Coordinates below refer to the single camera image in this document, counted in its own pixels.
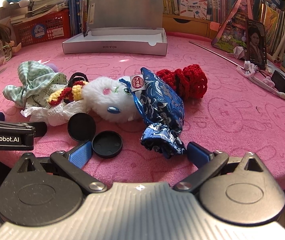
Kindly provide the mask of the black round lid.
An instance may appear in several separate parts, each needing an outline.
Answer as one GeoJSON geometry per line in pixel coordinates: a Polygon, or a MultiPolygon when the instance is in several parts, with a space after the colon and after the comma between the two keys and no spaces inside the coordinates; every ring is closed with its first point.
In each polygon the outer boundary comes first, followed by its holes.
{"type": "Polygon", "coordinates": [[[92,141],[96,133],[96,123],[87,113],[76,113],[68,121],[68,133],[75,141],[92,141]]]}

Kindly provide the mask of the black round cap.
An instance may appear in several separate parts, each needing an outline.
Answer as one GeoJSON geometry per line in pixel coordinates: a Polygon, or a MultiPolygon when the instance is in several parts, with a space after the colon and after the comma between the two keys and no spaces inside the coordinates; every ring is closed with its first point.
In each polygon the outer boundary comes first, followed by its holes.
{"type": "Polygon", "coordinates": [[[93,138],[91,146],[97,156],[110,159],[121,152],[123,140],[115,131],[102,131],[93,138]]]}

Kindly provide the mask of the white tissue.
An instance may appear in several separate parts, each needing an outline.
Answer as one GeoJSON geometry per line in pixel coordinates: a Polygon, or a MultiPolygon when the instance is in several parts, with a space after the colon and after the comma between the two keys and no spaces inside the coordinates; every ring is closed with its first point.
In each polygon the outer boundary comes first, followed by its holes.
{"type": "Polygon", "coordinates": [[[69,119],[77,113],[85,113],[86,107],[83,100],[73,101],[71,103],[60,103],[51,107],[29,107],[21,110],[24,117],[30,117],[30,122],[45,122],[50,126],[59,126],[66,124],[69,119]]]}

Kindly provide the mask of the green checkered cloth pouch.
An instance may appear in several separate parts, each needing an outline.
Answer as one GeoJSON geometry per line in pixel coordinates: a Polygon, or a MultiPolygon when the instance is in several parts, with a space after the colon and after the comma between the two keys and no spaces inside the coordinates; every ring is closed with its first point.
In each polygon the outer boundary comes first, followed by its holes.
{"type": "Polygon", "coordinates": [[[65,74],[37,61],[22,62],[17,72],[21,86],[7,85],[2,93],[23,109],[46,107],[49,96],[68,84],[65,74]]]}

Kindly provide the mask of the yellow red crochet keychain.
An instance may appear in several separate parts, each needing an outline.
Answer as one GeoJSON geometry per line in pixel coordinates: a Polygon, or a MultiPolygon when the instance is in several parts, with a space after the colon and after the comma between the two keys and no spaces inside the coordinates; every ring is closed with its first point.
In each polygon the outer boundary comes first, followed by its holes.
{"type": "Polygon", "coordinates": [[[89,81],[85,74],[76,72],[70,77],[67,86],[52,93],[48,97],[47,102],[50,106],[57,106],[61,102],[70,103],[83,100],[82,90],[88,83],[89,81]]]}

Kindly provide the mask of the white fluffy plush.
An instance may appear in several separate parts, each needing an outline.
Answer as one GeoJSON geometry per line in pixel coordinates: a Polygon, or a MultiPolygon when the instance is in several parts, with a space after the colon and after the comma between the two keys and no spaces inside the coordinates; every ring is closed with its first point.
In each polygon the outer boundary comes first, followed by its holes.
{"type": "Polygon", "coordinates": [[[87,111],[93,111],[109,122],[125,123],[141,118],[127,86],[110,77],[98,77],[82,88],[87,111]]]}

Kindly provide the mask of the purple fluffy plush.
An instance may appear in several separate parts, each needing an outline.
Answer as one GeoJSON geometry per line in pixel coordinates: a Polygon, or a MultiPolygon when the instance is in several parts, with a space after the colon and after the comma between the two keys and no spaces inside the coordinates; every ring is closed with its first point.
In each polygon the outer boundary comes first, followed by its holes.
{"type": "Polygon", "coordinates": [[[46,66],[50,67],[54,72],[59,72],[58,67],[53,63],[46,63],[46,66]]]}

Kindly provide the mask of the blue brocade pouch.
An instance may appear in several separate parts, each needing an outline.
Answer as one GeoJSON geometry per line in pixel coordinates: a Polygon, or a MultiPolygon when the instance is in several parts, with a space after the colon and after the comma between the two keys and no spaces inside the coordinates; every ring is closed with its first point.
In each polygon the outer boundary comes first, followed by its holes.
{"type": "Polygon", "coordinates": [[[179,137],[185,118],[183,100],[156,74],[144,67],[140,71],[137,77],[143,80],[143,86],[139,89],[134,88],[133,79],[119,81],[133,96],[146,125],[140,139],[142,146],[161,153],[166,159],[184,154],[186,148],[179,137]]]}

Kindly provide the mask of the red crochet item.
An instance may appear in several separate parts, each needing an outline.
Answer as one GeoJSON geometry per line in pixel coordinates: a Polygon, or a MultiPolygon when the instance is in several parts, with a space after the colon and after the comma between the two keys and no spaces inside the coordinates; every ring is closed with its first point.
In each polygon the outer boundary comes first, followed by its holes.
{"type": "Polygon", "coordinates": [[[162,69],[156,72],[183,101],[198,100],[207,92],[208,80],[198,64],[192,64],[183,69],[170,71],[162,69]]]}

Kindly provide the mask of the pink bunny table mat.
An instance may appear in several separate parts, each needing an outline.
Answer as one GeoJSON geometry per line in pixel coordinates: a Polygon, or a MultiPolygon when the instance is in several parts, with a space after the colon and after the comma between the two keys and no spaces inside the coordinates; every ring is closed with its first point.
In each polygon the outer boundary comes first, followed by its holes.
{"type": "MultiPolygon", "coordinates": [[[[6,85],[20,86],[18,65],[28,60],[54,63],[69,79],[82,72],[89,80],[99,76],[117,79],[139,73],[146,67],[156,72],[175,70],[199,64],[208,79],[208,89],[200,101],[185,103],[185,122],[181,139],[187,145],[195,141],[210,151],[222,150],[242,157],[256,153],[278,183],[285,189],[285,100],[266,92],[240,75],[236,67],[224,59],[190,44],[192,37],[168,36],[166,57],[135,54],[69,54],[64,55],[62,41],[54,40],[23,48],[7,62],[0,74],[0,112],[7,122],[25,121],[20,109],[6,100],[2,90],[6,85]]],[[[104,183],[167,181],[175,184],[193,173],[196,167],[186,156],[165,159],[161,154],[146,150],[140,144],[145,128],[141,120],[126,124],[105,122],[92,114],[97,133],[111,130],[123,139],[121,153],[112,159],[96,154],[83,168],[104,183]]],[[[57,150],[69,150],[77,144],[66,125],[48,127],[42,138],[36,138],[34,155],[49,156],[57,150]]]]}

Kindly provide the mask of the red plastic basket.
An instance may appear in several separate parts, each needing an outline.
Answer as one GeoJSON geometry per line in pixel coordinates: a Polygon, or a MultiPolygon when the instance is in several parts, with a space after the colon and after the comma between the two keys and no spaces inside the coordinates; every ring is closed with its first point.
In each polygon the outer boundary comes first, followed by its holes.
{"type": "Polygon", "coordinates": [[[17,43],[21,43],[23,47],[59,38],[70,38],[69,10],[63,9],[35,20],[16,24],[13,30],[17,43]]]}

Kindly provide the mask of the black binder clip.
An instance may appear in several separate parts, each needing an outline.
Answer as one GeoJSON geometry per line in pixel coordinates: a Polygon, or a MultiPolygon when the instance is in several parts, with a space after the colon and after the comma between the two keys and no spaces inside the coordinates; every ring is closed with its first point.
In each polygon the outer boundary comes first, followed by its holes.
{"type": "Polygon", "coordinates": [[[85,28],[81,27],[81,31],[82,31],[83,37],[86,37],[89,34],[89,32],[91,31],[91,28],[90,27],[85,27],[85,28]]]}

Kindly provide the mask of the wooden drawer organizer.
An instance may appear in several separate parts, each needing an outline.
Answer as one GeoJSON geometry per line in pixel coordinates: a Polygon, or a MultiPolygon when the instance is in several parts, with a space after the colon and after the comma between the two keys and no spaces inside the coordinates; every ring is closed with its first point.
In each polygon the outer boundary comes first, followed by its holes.
{"type": "Polygon", "coordinates": [[[163,14],[163,28],[167,33],[193,34],[213,39],[220,26],[209,20],[163,14]]]}

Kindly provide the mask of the silver open box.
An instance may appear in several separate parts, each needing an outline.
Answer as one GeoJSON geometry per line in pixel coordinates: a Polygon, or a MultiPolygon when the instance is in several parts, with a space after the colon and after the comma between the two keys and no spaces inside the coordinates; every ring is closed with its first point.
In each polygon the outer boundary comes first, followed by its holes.
{"type": "Polygon", "coordinates": [[[89,0],[86,37],[62,43],[64,54],[129,53],[165,56],[163,0],[89,0]]]}

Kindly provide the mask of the white colourful printed box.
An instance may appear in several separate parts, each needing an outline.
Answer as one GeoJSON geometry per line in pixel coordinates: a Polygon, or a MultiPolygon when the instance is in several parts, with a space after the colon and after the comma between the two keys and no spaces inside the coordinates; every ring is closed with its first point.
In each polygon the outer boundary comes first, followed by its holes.
{"type": "Polygon", "coordinates": [[[207,6],[207,0],[180,0],[179,15],[206,20],[207,6]]]}

